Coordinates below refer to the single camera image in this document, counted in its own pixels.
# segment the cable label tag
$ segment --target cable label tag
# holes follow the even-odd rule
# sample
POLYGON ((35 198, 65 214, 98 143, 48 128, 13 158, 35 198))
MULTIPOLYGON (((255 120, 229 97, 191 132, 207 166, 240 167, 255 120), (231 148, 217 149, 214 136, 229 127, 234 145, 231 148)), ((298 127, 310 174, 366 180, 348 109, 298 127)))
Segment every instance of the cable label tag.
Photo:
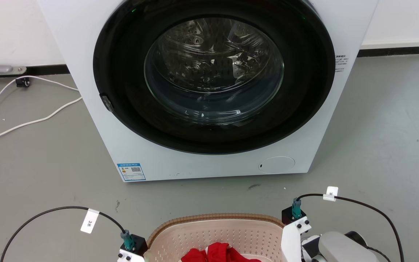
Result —
POLYGON ((334 198, 339 193, 339 188, 337 186, 328 186, 326 190, 326 194, 323 195, 324 200, 328 201, 336 201, 334 198))
POLYGON ((100 211, 96 211, 94 209, 88 209, 87 215, 85 216, 85 219, 83 219, 83 223, 82 223, 82 227, 80 228, 80 231, 91 234, 93 227, 95 226, 96 219, 98 218, 99 214, 100 214, 100 211))

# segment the concrete floor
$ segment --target concrete floor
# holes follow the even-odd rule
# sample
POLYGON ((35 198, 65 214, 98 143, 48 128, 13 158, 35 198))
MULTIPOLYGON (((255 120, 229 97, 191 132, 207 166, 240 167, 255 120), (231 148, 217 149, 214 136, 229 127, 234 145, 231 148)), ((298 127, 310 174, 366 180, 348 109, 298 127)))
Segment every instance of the concrete floor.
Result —
MULTIPOLYGON (((47 78, 74 86, 69 75, 47 78)), ((0 79, 0 90, 8 82, 0 79)), ((0 132, 45 117, 78 96, 40 80, 27 90, 11 87, 0 99, 0 132)), ((385 211, 406 260, 419 261, 419 55, 356 60, 307 174, 125 184, 83 102, 7 134, 0 138, 0 254, 22 223, 54 207, 100 210, 147 238, 163 222, 187 215, 280 217, 295 196, 329 185, 385 211)), ((310 234, 355 230, 398 261, 392 230, 374 211, 318 197, 304 199, 302 207, 310 234)), ((82 233, 84 216, 82 210, 63 210, 36 219, 15 238, 6 261, 115 261, 118 228, 100 218, 92 234, 82 233)))

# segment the energy label sticker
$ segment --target energy label sticker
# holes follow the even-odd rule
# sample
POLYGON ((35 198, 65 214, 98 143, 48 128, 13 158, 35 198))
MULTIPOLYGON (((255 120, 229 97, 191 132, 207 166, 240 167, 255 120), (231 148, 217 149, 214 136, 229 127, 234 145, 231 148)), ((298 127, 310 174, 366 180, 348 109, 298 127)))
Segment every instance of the energy label sticker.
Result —
POLYGON ((140 163, 118 164, 117 167, 124 182, 146 180, 140 163))

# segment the black baseboard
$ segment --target black baseboard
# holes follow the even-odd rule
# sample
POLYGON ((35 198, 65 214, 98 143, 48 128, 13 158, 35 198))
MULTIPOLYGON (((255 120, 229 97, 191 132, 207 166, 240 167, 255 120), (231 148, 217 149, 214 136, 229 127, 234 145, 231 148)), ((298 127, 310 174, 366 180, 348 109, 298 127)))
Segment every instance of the black baseboard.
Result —
MULTIPOLYGON (((382 48, 382 49, 361 49, 357 57, 389 56, 389 55, 417 55, 419 47, 403 48, 382 48)), ((23 75, 27 76, 46 76, 68 74, 67 65, 48 65, 48 66, 30 66, 23 75)), ((13 78, 14 76, 0 76, 0 78, 13 78)))
POLYGON ((389 56, 389 55, 418 55, 419 47, 361 49, 357 57, 389 56))
POLYGON ((24 75, 28 76, 46 76, 46 75, 63 75, 69 74, 67 65, 51 65, 51 66, 28 66, 24 75))

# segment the white washing machine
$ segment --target white washing machine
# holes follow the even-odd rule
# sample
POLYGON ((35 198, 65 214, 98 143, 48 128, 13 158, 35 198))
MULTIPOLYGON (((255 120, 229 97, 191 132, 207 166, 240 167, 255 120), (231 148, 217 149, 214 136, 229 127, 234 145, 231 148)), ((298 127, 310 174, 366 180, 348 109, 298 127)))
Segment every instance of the white washing machine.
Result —
POLYGON ((124 182, 307 172, 377 2, 39 0, 124 182))

